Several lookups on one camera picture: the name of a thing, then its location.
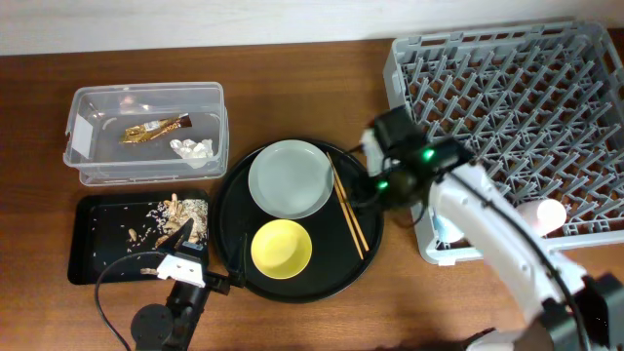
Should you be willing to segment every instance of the wooden table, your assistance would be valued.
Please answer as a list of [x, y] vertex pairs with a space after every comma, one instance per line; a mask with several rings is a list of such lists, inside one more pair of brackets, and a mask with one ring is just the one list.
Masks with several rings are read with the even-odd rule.
[[[624, 32], [615, 35], [624, 48]], [[87, 86], [217, 81], [229, 113], [230, 165], [282, 137], [357, 144], [388, 108], [381, 70], [389, 40], [0, 58], [0, 344], [5, 350], [121, 349], [96, 312], [93, 286], [66, 278], [76, 203], [88, 194], [165, 190], [88, 188], [61, 154], [74, 92]], [[214, 194], [219, 180], [186, 182]], [[290, 305], [249, 291], [212, 294], [191, 349], [367, 350], [459, 339], [524, 325], [482, 261], [437, 267], [411, 230], [386, 221], [366, 274], [323, 301]], [[569, 253], [592, 274], [624, 280], [624, 246]], [[223, 270], [213, 259], [212, 269]], [[102, 305], [131, 341], [130, 321], [164, 303], [172, 282], [106, 285]]]

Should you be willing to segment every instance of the crumpled paper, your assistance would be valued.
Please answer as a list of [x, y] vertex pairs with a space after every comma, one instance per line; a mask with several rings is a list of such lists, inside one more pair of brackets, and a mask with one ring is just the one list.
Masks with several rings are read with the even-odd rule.
[[[187, 139], [185, 141], [180, 141], [178, 139], [173, 139], [169, 143], [172, 150], [179, 155], [179, 157], [189, 160], [189, 159], [203, 159], [207, 157], [215, 156], [213, 152], [213, 140], [212, 139], [204, 139], [201, 142], [195, 142], [191, 139]], [[189, 166], [194, 169], [198, 169], [203, 167], [208, 163], [208, 161], [197, 160], [187, 162]]]

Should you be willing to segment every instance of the plastic container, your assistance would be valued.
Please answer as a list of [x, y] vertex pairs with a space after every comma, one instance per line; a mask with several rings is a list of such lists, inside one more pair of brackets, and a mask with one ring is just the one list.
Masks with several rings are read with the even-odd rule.
[[[391, 108], [405, 105], [432, 140], [462, 140], [514, 206], [564, 204], [567, 220], [544, 239], [549, 249], [624, 242], [624, 67], [601, 25], [400, 38], [383, 77]], [[425, 260], [482, 257], [465, 241], [440, 241], [433, 216], [428, 209], [415, 228]]]
[[[142, 143], [120, 142], [129, 127], [180, 113], [189, 114], [192, 127]], [[227, 111], [218, 83], [82, 88], [74, 95], [65, 134], [63, 161], [78, 169], [88, 186], [209, 179], [223, 176], [227, 168]], [[212, 139], [214, 156], [181, 159], [170, 141], [188, 138]]]

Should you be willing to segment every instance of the wooden chopsticks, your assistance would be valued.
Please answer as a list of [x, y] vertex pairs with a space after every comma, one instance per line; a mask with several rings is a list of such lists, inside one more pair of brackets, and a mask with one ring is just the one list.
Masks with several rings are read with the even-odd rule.
[[353, 230], [354, 226], [358, 231], [358, 235], [360, 236], [360, 240], [362, 241], [362, 246], [364, 247], [365, 252], [369, 251], [369, 244], [367, 244], [364, 233], [362, 233], [362, 228], [360, 228], [360, 223], [353, 213], [351, 204], [347, 201], [347, 194], [342, 187], [342, 181], [340, 181], [340, 176], [338, 176], [338, 172], [333, 165], [332, 156], [330, 156], [329, 152], [327, 153], [327, 155], [330, 159], [331, 169], [333, 170], [333, 188], [335, 189], [335, 193], [338, 195], [338, 201], [340, 203], [340, 207], [342, 208], [342, 213], [344, 214], [344, 218], [347, 220], [347, 225], [349, 226], [349, 230], [351, 231], [351, 236], [353, 237], [353, 242], [355, 243], [355, 247], [358, 250], [360, 259], [364, 259], [364, 256], [362, 255], [362, 249], [360, 249], [360, 244], [358, 243], [358, 238], [355, 234], [355, 230]]

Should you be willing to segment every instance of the green light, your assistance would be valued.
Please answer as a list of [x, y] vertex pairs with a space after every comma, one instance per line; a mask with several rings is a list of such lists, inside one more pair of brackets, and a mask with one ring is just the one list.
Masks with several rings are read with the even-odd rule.
[[436, 151], [432, 149], [426, 149], [425, 152], [422, 154], [422, 158], [425, 160], [425, 162], [429, 162], [429, 160], [431, 160], [435, 153]]
[[385, 188], [387, 188], [387, 187], [388, 187], [388, 182], [387, 182], [387, 181], [385, 181], [385, 180], [382, 180], [382, 181], [380, 181], [380, 182], [377, 184], [377, 189], [379, 189], [379, 190], [383, 190], [383, 189], [385, 189]]

